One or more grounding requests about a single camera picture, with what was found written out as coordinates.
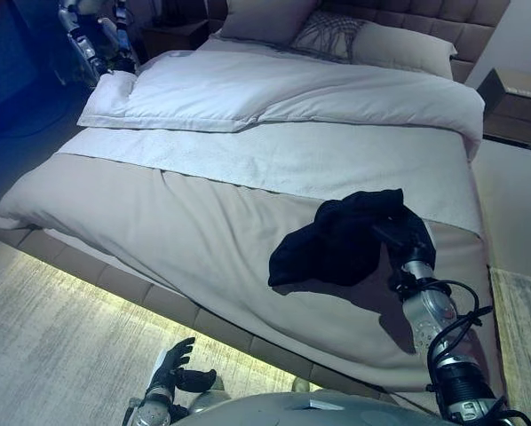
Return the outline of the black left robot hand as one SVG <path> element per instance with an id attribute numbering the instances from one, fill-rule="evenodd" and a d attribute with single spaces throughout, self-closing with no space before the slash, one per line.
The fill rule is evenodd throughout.
<path id="1" fill-rule="evenodd" d="M 151 379 L 149 390 L 165 389 L 171 393 L 175 389 L 190 393 L 210 390 L 218 376 L 214 369 L 206 372 L 186 369 L 194 343 L 195 338 L 188 337 L 165 353 L 162 364 L 155 370 Z"/>

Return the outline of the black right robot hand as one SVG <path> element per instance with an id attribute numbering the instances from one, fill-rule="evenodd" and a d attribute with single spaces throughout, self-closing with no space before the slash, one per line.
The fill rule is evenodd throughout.
<path id="1" fill-rule="evenodd" d="M 423 219 L 407 207 L 377 219 L 370 230 L 386 246 L 393 267 L 410 262 L 435 267 L 436 249 L 431 235 Z"/>

